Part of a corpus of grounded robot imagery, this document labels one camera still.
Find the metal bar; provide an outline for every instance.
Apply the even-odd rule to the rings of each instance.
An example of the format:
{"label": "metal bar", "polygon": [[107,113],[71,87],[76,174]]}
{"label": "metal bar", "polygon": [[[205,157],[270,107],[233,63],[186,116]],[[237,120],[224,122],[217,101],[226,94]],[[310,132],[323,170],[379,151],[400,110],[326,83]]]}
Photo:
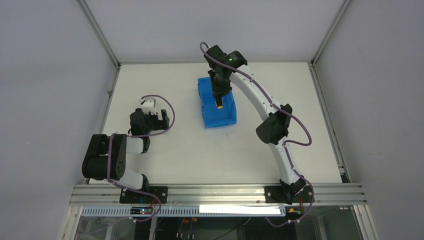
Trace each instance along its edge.
{"label": "metal bar", "polygon": [[320,79],[318,78],[317,71],[312,63],[308,63],[310,75],[312,77],[313,85],[315,86],[316,95],[318,96],[319,106],[321,107],[322,115],[324,116],[325,126],[327,128],[328,135],[330,136],[331,147],[334,152],[335,159],[337,163],[342,165],[347,176],[347,179],[350,181],[351,176],[349,170],[343,160],[342,151],[339,146],[339,141],[337,140],[336,131],[334,130],[333,121],[330,116],[330,108],[327,104],[326,97],[323,92]]}
{"label": "metal bar", "polygon": [[[133,206],[84,206],[81,216],[83,217],[149,217],[150,214],[131,215]],[[279,206],[279,213],[273,214],[273,217],[286,216],[285,206]],[[218,212],[200,212],[199,206],[162,206],[155,217],[267,217],[267,213],[218,213]]]}
{"label": "metal bar", "polygon": [[65,216],[65,222],[62,224],[59,239],[74,240],[77,233],[78,223],[80,222],[82,206],[69,206]]}
{"label": "metal bar", "polygon": [[315,233],[316,240],[326,240],[321,238],[320,227],[318,226],[318,220],[316,217],[312,219],[313,232]]}
{"label": "metal bar", "polygon": [[156,224],[158,223],[158,218],[157,217],[153,217],[151,219],[151,224],[150,224],[150,234],[148,236],[148,240],[155,240],[153,238],[153,235],[155,234],[155,230],[156,230]]}
{"label": "metal bar", "polygon": [[99,134],[102,134],[103,129],[105,128],[106,119],[108,117],[109,109],[111,108],[112,97],[113,97],[115,87],[116,87],[117,82],[118,82],[118,77],[119,77],[120,72],[121,72],[121,66],[119,66],[115,69],[115,73],[113,75],[112,86],[110,86],[109,90],[107,91],[109,98],[107,99],[107,103],[106,103],[106,106],[105,106],[104,111],[103,111],[103,117],[101,118],[101,123],[100,123],[99,129],[97,131],[97,133],[99,133]]}
{"label": "metal bar", "polygon": [[379,240],[376,226],[367,205],[354,205],[356,222],[364,240]]}
{"label": "metal bar", "polygon": [[106,51],[107,55],[109,56],[110,60],[113,62],[115,67],[119,67],[120,63],[117,59],[117,57],[114,54],[114,51],[112,50],[111,46],[108,43],[108,40],[106,40],[105,35],[103,34],[102,30],[100,29],[99,24],[97,23],[95,17],[93,16],[92,11],[90,10],[89,5],[85,0],[76,0],[79,4],[79,7],[81,8],[82,12],[84,13],[85,17],[88,20],[88,23],[91,26],[91,29],[93,30],[94,34],[97,36],[97,39],[100,41],[101,46]]}
{"label": "metal bar", "polygon": [[323,240],[327,239],[326,228],[324,226],[323,217],[321,216],[316,217],[316,223],[318,224],[319,235],[321,239]]}
{"label": "metal bar", "polygon": [[[278,184],[169,184],[167,204],[163,206],[199,206],[226,204],[243,206],[284,206],[283,203],[266,203],[265,186]],[[365,205],[364,192],[356,183],[316,183],[315,206]],[[110,184],[75,185],[70,206],[130,206],[120,204],[121,189]]]}
{"label": "metal bar", "polygon": [[106,236],[104,237],[104,240],[112,240],[112,230],[114,229],[114,225],[111,225],[106,230]]}
{"label": "metal bar", "polygon": [[333,33],[339,23],[342,20],[343,15],[346,13],[346,10],[348,9],[349,5],[351,4],[352,0],[344,0],[341,4],[337,14],[335,15],[327,33],[325,34],[324,39],[322,40],[321,44],[319,45],[318,50],[315,53],[315,56],[312,58],[311,63],[315,66],[318,62],[318,60],[321,57],[321,54],[323,53],[324,49],[326,48],[327,44],[329,43],[331,37],[333,36]]}
{"label": "metal bar", "polygon": [[[250,63],[310,63],[310,59],[299,60],[264,60],[264,59],[249,59]],[[121,61],[121,65],[140,65],[140,64],[208,64],[205,59],[198,60],[174,60],[174,61]]]}

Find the black mounting bracket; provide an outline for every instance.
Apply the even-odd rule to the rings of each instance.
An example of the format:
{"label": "black mounting bracket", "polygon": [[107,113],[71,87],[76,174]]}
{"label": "black mounting bracket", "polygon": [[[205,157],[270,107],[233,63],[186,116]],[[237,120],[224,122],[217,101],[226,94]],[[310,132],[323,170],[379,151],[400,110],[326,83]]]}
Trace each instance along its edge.
{"label": "black mounting bracket", "polygon": [[[150,186],[150,194],[156,195],[162,204],[168,201],[168,187],[167,186]],[[136,193],[130,190],[121,190],[119,203],[120,204],[150,204],[154,198],[144,194]]]}
{"label": "black mounting bracket", "polygon": [[297,195],[293,196],[291,201],[286,199],[286,191],[280,185],[274,186],[265,186],[265,202],[267,204],[293,204],[300,203],[301,197],[303,203],[310,203],[313,201],[311,187],[309,185],[305,186],[302,191],[300,191]]}

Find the white light strip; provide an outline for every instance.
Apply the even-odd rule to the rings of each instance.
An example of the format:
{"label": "white light strip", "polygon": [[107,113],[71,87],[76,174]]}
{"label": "white light strip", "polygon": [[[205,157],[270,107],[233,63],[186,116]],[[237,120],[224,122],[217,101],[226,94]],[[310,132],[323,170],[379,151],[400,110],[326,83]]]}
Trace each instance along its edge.
{"label": "white light strip", "polygon": [[199,213],[281,215],[281,210],[273,206],[200,205]]}

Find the glass panel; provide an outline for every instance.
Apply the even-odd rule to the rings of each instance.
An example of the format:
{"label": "glass panel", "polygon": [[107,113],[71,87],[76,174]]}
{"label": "glass panel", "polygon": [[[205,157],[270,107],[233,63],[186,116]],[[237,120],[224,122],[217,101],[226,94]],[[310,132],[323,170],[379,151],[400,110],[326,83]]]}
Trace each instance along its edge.
{"label": "glass panel", "polygon": [[[300,214],[298,207],[288,207],[285,217],[270,217],[279,225]],[[152,221],[137,222],[128,217],[83,217],[81,240],[360,240],[350,207],[314,206],[300,223],[271,226],[264,217],[158,217],[150,236]]]}

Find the black cable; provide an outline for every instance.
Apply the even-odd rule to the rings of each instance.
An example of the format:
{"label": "black cable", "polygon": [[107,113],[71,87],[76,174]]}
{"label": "black cable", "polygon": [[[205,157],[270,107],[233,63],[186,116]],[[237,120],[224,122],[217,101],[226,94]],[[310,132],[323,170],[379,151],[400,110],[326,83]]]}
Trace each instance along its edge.
{"label": "black cable", "polygon": [[237,228],[239,228],[240,226],[243,226],[243,225],[248,224],[248,222],[250,221],[250,219],[251,219],[251,218],[249,217],[249,219],[248,219],[245,223],[240,223],[239,225],[235,226],[233,229],[231,229],[231,230],[227,231],[224,235],[219,236],[219,237],[217,237],[217,238],[214,238],[213,240],[221,239],[221,238],[225,237],[227,234],[229,234],[229,233],[231,233],[232,231],[234,231],[234,230],[236,230]]}

